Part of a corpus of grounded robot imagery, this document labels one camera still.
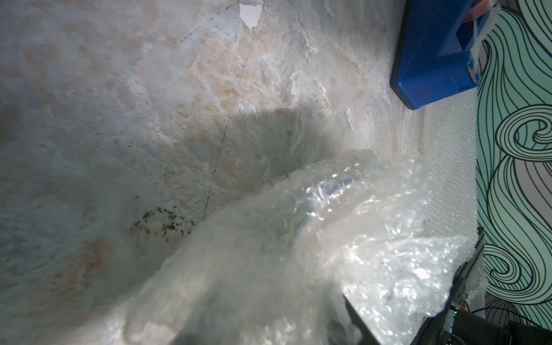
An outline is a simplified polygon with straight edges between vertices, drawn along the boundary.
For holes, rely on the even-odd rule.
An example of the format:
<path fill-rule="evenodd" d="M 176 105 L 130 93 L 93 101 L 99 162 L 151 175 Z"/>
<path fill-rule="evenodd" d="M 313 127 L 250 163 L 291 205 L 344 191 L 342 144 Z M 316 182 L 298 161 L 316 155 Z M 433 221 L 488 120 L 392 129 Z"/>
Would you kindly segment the clear bubble wrap sheet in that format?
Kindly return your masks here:
<path fill-rule="evenodd" d="M 380 344 L 443 310 L 476 243 L 428 230 L 428 165 L 352 151 L 227 204 L 145 283 L 126 344 Z"/>
<path fill-rule="evenodd" d="M 423 115 L 422 157 L 431 174 L 428 230 L 441 237 L 478 240 L 477 91 L 429 104 Z"/>

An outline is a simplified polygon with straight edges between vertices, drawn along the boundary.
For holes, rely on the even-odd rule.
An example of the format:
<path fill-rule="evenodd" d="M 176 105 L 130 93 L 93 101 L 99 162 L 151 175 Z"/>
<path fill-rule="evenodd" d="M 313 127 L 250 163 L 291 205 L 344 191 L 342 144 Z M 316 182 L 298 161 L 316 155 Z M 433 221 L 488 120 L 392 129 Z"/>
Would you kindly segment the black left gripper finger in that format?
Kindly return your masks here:
<path fill-rule="evenodd" d="M 368 329 L 367 325 L 361 319 L 360 315 L 356 312 L 352 304 L 349 302 L 346 296 L 343 296 L 345 300 L 345 306 L 347 313 L 349 314 L 352 324 L 360 331 L 361 338 L 358 341 L 359 345 L 380 345 L 378 340 L 374 337 L 372 332 Z"/>

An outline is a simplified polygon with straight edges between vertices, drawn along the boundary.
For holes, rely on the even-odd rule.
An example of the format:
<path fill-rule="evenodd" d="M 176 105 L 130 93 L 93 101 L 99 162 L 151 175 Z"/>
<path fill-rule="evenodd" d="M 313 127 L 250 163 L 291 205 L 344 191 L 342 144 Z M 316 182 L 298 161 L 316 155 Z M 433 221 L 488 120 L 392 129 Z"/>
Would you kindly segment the blue tape dispenser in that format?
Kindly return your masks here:
<path fill-rule="evenodd" d="M 408 109 L 479 85 L 476 41 L 497 1 L 410 0 L 405 4 L 390 86 Z"/>

